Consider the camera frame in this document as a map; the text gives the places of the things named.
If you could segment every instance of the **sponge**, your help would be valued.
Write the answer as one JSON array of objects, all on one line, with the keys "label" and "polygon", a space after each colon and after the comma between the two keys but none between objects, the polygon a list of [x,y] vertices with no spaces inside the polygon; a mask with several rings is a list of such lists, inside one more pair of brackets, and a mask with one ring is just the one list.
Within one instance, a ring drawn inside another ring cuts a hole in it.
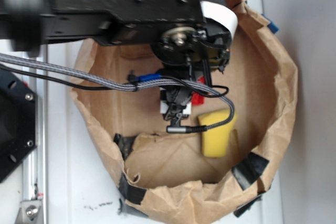
[{"label": "sponge", "polygon": [[[206,113],[198,117],[200,125],[210,125],[228,118],[229,109],[218,110]],[[230,132],[232,131],[237,115],[235,113],[233,119],[222,126],[202,132],[202,153],[206,157],[224,157],[229,143]]]}]

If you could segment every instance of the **gray braided cable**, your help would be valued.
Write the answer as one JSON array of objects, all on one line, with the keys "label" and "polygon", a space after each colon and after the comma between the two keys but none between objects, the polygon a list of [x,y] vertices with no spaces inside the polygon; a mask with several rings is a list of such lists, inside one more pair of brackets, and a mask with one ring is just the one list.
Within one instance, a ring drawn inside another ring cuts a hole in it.
[{"label": "gray braided cable", "polygon": [[[19,66],[24,66],[24,67],[29,67],[29,68],[34,68],[34,69],[40,69],[40,70],[45,70],[45,71],[50,71],[50,72],[55,72],[55,73],[60,73],[60,74],[65,74],[67,76],[72,76],[72,77],[77,77],[83,80],[91,81],[94,83],[97,83],[99,85],[102,85],[104,87],[114,89],[114,90],[119,90],[119,91],[136,91],[137,89],[147,89],[147,88],[152,88],[152,87],[157,87],[157,86],[183,86],[183,84],[176,82],[171,79],[156,79],[156,80],[151,80],[151,81],[145,81],[145,82],[139,82],[137,84],[137,87],[135,87],[133,84],[126,83],[126,84],[121,84],[117,83],[114,81],[107,80],[105,78],[96,76],[94,74],[86,73],[83,71],[79,71],[76,69],[71,69],[59,65],[54,65],[46,62],[40,62],[40,61],[34,61],[34,60],[29,60],[29,59],[23,59],[23,58],[18,58],[14,56],[9,56],[0,53],[0,61],[5,62],[5,63],[11,63]],[[213,88],[210,88],[202,83],[194,82],[194,81],[189,81],[189,80],[184,80],[187,84],[192,86],[193,88],[196,88],[200,91],[218,95],[220,94],[218,91],[214,90]],[[233,102],[223,96],[219,97],[223,102],[225,102],[229,108],[230,108],[230,114],[227,119],[214,123],[211,125],[208,125],[206,128],[207,130],[213,129],[218,126],[222,126],[226,123],[229,123],[235,114],[235,106]]]}]

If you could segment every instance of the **black cable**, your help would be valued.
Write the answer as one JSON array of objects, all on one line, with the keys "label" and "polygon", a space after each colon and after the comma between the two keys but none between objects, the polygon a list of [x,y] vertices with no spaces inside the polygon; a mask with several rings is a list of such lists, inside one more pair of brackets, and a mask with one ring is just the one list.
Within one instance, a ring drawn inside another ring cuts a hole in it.
[{"label": "black cable", "polygon": [[68,82],[68,81],[64,81],[61,79],[57,79],[54,77],[50,77],[50,76],[44,76],[42,74],[37,74],[37,73],[31,73],[31,72],[27,72],[27,71],[22,71],[22,70],[18,70],[18,69],[14,69],[14,68],[9,68],[6,67],[2,64],[0,64],[0,69],[3,69],[5,71],[10,71],[10,72],[14,72],[14,73],[19,73],[22,74],[24,76],[31,76],[31,77],[35,77],[35,78],[39,78],[39,79],[44,79],[47,81],[53,81],[53,82],[58,82],[76,89],[82,89],[82,90],[87,90],[87,91],[103,91],[103,90],[112,90],[110,88],[107,87],[88,87],[88,86],[82,86],[82,85],[78,85],[78,84],[74,84],[72,82]]},{"label": "black cable", "polygon": [[226,91],[224,93],[221,93],[221,94],[207,94],[207,93],[204,93],[204,92],[201,92],[195,88],[193,88],[192,86],[190,86],[188,83],[186,83],[185,81],[183,80],[180,80],[178,78],[175,78],[175,77],[171,77],[171,76],[162,76],[163,79],[171,79],[171,80],[174,80],[174,81],[177,81],[179,83],[181,83],[183,86],[191,89],[192,91],[194,91],[195,93],[203,96],[203,97],[207,97],[207,98],[219,98],[219,97],[223,97],[225,95],[228,94],[229,92],[229,88],[226,87],[226,86],[219,86],[219,85],[215,85],[213,86],[214,88],[220,88],[220,89],[225,89]]},{"label": "black cable", "polygon": [[204,81],[207,86],[212,87],[211,69],[209,58],[202,59]]}]

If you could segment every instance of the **blue object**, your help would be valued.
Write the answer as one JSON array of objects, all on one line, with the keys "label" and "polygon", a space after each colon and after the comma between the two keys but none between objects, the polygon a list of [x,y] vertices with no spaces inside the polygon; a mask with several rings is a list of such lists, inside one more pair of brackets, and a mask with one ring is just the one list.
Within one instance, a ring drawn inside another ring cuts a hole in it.
[{"label": "blue object", "polygon": [[279,27],[277,27],[276,24],[273,23],[272,20],[270,20],[268,17],[266,17],[264,14],[262,14],[268,21],[270,21],[269,25],[267,26],[271,31],[272,33],[276,34],[277,31],[279,30]]},{"label": "blue object", "polygon": [[152,80],[157,80],[157,79],[161,79],[160,73],[150,73],[150,74],[146,74],[145,76],[137,77],[137,81],[152,81]]}]

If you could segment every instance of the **black tape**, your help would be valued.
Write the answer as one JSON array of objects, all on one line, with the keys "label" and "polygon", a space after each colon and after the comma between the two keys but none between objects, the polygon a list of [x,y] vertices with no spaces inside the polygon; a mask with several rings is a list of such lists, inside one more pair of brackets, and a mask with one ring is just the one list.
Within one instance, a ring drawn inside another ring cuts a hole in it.
[{"label": "black tape", "polygon": [[120,134],[114,135],[113,141],[118,145],[124,160],[131,154],[135,138],[136,136],[123,137]]},{"label": "black tape", "polygon": [[120,215],[122,212],[130,215],[135,215],[138,217],[148,218],[148,215],[144,214],[143,212],[131,207],[125,203],[125,199],[122,197],[119,199],[120,208],[118,214]]},{"label": "black tape", "polygon": [[146,189],[130,185],[126,179],[125,174],[121,176],[119,192],[129,202],[140,205],[141,201],[145,197],[146,191]]},{"label": "black tape", "polygon": [[251,208],[251,206],[252,206],[255,202],[262,200],[261,196],[262,196],[262,194],[264,194],[264,193],[265,193],[265,192],[263,192],[263,193],[259,193],[259,195],[258,195],[256,198],[254,198],[253,200],[251,200],[250,202],[248,202],[248,203],[246,203],[246,204],[244,204],[244,205],[242,205],[242,206],[240,206],[240,207],[237,207],[237,210],[234,211],[233,214],[234,214],[237,218],[239,218],[240,216],[242,216],[243,213],[245,213],[247,210],[249,210],[249,209]]},{"label": "black tape", "polygon": [[262,175],[269,160],[251,152],[239,164],[232,167],[232,173],[236,177],[242,190],[249,188]]}]

